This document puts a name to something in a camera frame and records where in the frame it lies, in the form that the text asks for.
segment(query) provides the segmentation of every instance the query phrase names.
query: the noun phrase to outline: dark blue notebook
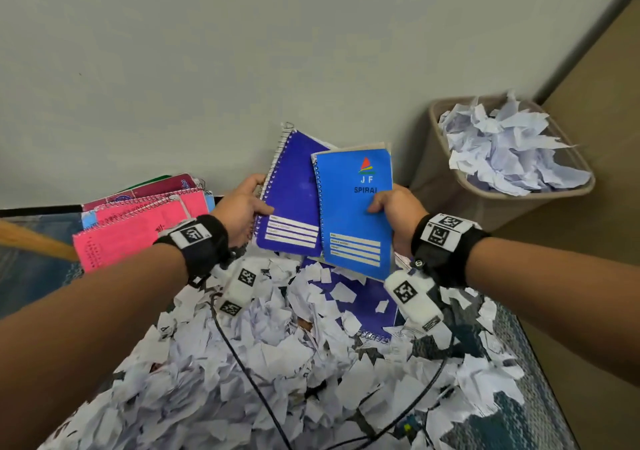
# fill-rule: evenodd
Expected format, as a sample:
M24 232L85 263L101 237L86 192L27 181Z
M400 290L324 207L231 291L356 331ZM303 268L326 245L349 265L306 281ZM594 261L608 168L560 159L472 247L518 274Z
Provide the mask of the dark blue notebook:
M301 268L314 264L316 261L305 259ZM323 268L333 268L331 265L321 263ZM309 282L321 288L327 300L333 300L330 292L335 288L338 282L347 285L350 290L356 294L356 300L353 303L336 301L340 312L348 310L355 315L362 327L358 335L367 339L375 339L378 341L388 341L389 333L385 332L383 327L392 327L403 325L399 319L399 312L396 302L389 296L382 282L367 278L367 282L363 285L357 280L349 280L346 276L338 273L331 273L331 283ZM388 300L387 309L384 312L376 312L376 307L381 301Z
M297 255L320 256L320 212L311 154L328 147L287 124L260 198L274 212L255 221L260 248Z
M377 192L393 187L384 146L332 150L312 156L320 202L324 259L384 280L394 266L392 230L384 212L368 213Z

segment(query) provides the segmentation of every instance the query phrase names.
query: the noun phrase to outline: forearm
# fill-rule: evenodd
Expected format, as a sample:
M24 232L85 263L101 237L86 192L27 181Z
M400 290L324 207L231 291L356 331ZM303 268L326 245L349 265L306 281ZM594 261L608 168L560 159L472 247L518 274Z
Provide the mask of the forearm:
M466 276L569 349L640 384L640 268L490 237L473 248Z
M184 258L156 244L0 321L0 433L36 447L144 336L187 283Z

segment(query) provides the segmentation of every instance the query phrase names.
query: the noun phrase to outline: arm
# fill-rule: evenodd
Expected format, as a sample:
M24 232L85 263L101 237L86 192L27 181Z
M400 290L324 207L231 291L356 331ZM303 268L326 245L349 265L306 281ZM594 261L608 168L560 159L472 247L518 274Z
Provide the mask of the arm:
M403 187L378 193L397 252L427 215ZM593 364L640 385L640 268L579 253L489 237L471 250L468 284Z
M254 175L211 213L239 246L256 212ZM0 434L35 448L107 379L187 283L180 251L155 244L98 269L0 321Z

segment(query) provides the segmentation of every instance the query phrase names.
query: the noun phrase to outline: hand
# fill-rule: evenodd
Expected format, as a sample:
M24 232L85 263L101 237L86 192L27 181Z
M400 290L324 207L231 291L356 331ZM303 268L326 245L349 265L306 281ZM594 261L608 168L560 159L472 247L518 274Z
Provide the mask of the hand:
M256 213L270 215L273 208L258 199L255 188L264 182L264 174L253 174L227 194L211 212L220 221L229 235L229 247L242 246L251 238L253 218Z
M428 214L427 211L409 189L398 184L394 184L392 191L377 193L367 211L379 213L382 209L394 229L394 250L411 257L413 233L420 220Z

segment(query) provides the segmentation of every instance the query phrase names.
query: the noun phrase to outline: jf logo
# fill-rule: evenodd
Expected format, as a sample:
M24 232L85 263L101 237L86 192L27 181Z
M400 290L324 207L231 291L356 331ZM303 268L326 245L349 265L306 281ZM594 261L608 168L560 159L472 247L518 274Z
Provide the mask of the jf logo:
M375 172L373 171L373 166L371 165L371 162L369 162L369 159L364 157L364 160L362 161L362 165L360 166L360 171L358 172L359 176L362 176L362 178L360 179L360 184L361 186L359 187L354 187L353 191L354 192L363 192L363 193L376 193L378 192L378 188L376 187L363 187L362 184L370 184L373 181L373 175L375 174Z

